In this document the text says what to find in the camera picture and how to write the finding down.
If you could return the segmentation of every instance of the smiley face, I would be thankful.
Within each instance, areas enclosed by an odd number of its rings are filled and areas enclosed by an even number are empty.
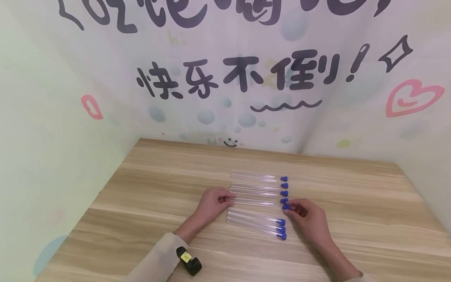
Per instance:
[[[229,145],[228,144],[229,141],[232,142],[232,139],[228,138],[228,141],[224,141],[224,145],[226,145],[227,147],[236,147],[237,146],[237,144],[234,144],[234,143],[232,143],[233,145]]]

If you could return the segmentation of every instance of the black wristband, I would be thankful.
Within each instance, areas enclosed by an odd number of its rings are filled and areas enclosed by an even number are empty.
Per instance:
[[[201,269],[202,264],[198,258],[193,258],[183,246],[180,246],[176,250],[177,257],[182,261],[188,273],[192,276],[196,275]]]

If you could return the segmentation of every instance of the pink lips sticker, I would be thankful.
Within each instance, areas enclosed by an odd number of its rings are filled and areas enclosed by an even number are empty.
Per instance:
[[[427,103],[419,105],[418,107],[407,109],[404,111],[394,112],[393,111],[393,102],[395,101],[395,96],[402,88],[404,88],[406,86],[412,87],[412,91],[410,92],[410,95],[409,95],[410,98],[415,98],[426,92],[433,92],[434,97]],[[445,89],[442,86],[431,85],[431,86],[422,87],[422,83],[418,79],[406,80],[403,83],[401,83],[400,85],[396,86],[392,90],[390,95],[388,96],[387,105],[385,107],[385,114],[387,117],[396,117],[396,116],[405,116],[405,115],[417,113],[419,111],[422,111],[422,110],[428,108],[433,103],[437,102],[437,100],[440,99],[440,97],[444,94],[444,92],[445,92]],[[399,99],[397,99],[396,103],[400,107],[412,107],[412,106],[417,105],[418,101],[405,102],[403,100],[403,98],[399,98]]]
[[[101,120],[101,119],[103,119],[103,115],[102,115],[102,113],[100,112],[99,105],[97,104],[97,101],[94,99],[93,96],[88,95],[88,94],[83,95],[81,101],[82,101],[83,107],[85,108],[85,110],[87,111],[87,113],[88,113],[93,119],[95,119],[95,120]],[[91,108],[90,108],[89,105],[87,104],[88,101],[92,104],[92,107],[93,107],[94,110],[96,111],[96,114],[93,113],[93,112],[91,111]]]

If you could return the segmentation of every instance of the yellow tag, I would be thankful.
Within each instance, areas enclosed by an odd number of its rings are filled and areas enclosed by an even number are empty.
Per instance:
[[[184,262],[188,263],[188,261],[192,258],[190,254],[187,252],[184,252],[183,255],[180,257]]]

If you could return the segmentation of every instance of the person's left hand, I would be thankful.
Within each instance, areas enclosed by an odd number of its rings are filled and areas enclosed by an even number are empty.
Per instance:
[[[230,198],[236,198],[224,187],[212,187],[203,192],[202,198],[193,216],[203,225],[213,222],[221,212],[232,207],[235,203]]]

